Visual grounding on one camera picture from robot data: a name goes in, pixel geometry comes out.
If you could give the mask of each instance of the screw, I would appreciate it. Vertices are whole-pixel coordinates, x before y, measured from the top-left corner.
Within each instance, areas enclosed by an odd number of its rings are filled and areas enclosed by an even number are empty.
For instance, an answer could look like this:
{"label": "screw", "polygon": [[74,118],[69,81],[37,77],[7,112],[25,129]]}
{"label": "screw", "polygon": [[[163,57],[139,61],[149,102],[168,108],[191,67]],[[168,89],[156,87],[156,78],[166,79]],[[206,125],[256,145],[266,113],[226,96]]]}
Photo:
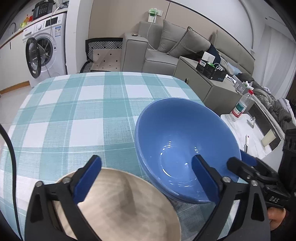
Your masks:
{"label": "screw", "polygon": [[35,183],[35,186],[36,187],[41,187],[43,185],[43,182],[42,181],[38,181]]}
{"label": "screw", "polygon": [[229,183],[229,182],[231,182],[231,179],[230,179],[230,177],[222,177],[222,181],[225,183]]}
{"label": "screw", "polygon": [[65,177],[65,178],[63,178],[62,182],[64,184],[69,183],[69,182],[71,182],[71,178],[70,177]]}
{"label": "screw", "polygon": [[252,184],[253,186],[258,186],[258,182],[255,181],[255,180],[252,180],[252,181],[251,181],[251,184]]}

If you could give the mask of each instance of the nightstand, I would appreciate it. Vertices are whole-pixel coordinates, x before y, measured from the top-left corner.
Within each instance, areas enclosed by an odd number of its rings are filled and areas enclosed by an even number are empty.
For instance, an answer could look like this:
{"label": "nightstand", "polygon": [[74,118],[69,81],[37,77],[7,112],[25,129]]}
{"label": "nightstand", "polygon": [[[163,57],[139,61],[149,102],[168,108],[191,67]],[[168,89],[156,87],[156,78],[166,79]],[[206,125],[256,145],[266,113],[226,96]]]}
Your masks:
{"label": "nightstand", "polygon": [[[197,61],[180,57],[174,77],[185,81],[204,105],[217,115],[229,114],[242,95],[236,92],[234,84],[227,78],[219,82],[205,77],[196,70],[197,63]],[[245,113],[253,104],[254,102],[251,101]]]}

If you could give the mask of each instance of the wooden baseboard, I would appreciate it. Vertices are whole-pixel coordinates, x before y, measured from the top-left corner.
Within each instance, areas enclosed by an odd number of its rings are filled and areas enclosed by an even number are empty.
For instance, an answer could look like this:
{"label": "wooden baseboard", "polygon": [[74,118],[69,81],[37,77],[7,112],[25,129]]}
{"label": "wooden baseboard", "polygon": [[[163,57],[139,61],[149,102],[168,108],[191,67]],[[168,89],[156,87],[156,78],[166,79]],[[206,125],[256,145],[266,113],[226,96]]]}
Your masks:
{"label": "wooden baseboard", "polygon": [[12,90],[17,90],[19,88],[23,88],[23,87],[26,87],[26,86],[29,86],[30,85],[30,82],[29,81],[25,81],[25,82],[21,82],[19,84],[16,84],[16,85],[13,85],[13,86],[10,86],[4,90],[1,90],[0,91],[0,94],[3,95],[9,91],[12,91]]}

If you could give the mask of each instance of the gray comforter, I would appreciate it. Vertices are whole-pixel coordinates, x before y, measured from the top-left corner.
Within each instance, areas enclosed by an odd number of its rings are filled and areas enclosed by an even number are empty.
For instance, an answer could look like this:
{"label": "gray comforter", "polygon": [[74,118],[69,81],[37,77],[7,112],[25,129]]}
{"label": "gray comforter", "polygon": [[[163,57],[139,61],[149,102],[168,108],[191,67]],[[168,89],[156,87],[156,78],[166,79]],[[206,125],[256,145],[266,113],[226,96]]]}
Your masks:
{"label": "gray comforter", "polygon": [[279,100],[275,99],[270,93],[266,92],[249,74],[238,74],[237,77],[242,82],[252,82],[255,96],[262,102],[269,113],[271,113],[284,133],[288,129],[296,128],[292,122],[291,114],[282,107]]}

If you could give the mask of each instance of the black cable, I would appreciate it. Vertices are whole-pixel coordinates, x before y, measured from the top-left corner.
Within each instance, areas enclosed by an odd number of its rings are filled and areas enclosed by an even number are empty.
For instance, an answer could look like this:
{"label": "black cable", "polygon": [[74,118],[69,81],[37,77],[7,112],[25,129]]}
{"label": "black cable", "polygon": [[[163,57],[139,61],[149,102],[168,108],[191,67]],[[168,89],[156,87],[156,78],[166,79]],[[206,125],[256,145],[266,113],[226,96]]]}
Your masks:
{"label": "black cable", "polygon": [[10,141],[10,138],[6,131],[4,130],[3,126],[0,124],[0,134],[3,137],[4,141],[7,144],[9,153],[10,153],[10,158],[11,158],[11,165],[12,165],[12,201],[13,201],[13,208],[15,210],[15,221],[17,223],[17,231],[20,235],[20,239],[22,239],[22,235],[20,232],[20,223],[18,220],[18,215],[17,215],[17,201],[16,201],[16,187],[17,187],[17,163],[15,160],[15,152],[13,150],[12,143]]}

